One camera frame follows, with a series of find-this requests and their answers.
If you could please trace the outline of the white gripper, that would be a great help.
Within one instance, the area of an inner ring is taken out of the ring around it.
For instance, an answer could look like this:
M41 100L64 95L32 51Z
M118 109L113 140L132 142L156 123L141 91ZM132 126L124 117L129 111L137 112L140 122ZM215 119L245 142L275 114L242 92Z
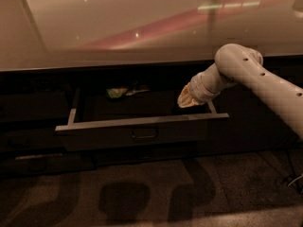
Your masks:
M204 105L220 94L216 79L206 72L198 73L184 86L177 98L180 108Z

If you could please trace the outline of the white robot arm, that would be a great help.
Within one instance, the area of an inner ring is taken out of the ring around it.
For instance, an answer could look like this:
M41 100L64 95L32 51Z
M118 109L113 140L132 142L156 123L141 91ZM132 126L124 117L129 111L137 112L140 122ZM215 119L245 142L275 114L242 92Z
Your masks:
M178 106L204 105L236 84L250 89L303 138L303 89L266 70L257 50L239 44L226 44L216 52L214 63L183 88Z

